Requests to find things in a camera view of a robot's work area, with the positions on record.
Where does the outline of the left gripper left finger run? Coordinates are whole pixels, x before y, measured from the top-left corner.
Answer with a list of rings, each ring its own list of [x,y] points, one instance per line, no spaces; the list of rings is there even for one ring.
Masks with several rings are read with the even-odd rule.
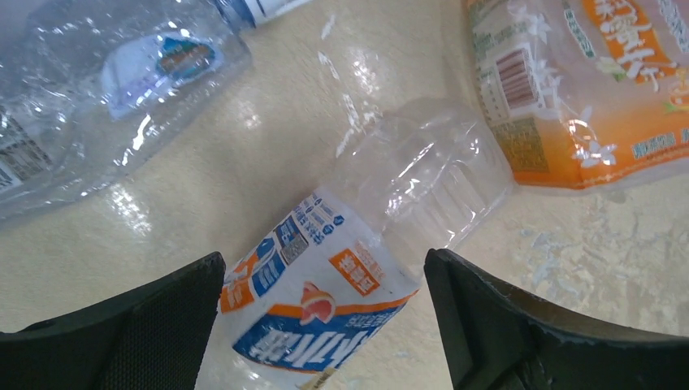
[[[160,279],[1,334],[3,389],[193,389],[225,261],[206,255]]]

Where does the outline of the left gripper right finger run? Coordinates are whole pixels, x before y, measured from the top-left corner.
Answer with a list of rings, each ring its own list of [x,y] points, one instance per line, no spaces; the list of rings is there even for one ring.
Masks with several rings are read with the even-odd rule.
[[[447,249],[424,274],[455,389],[685,389],[688,339],[586,316]]]

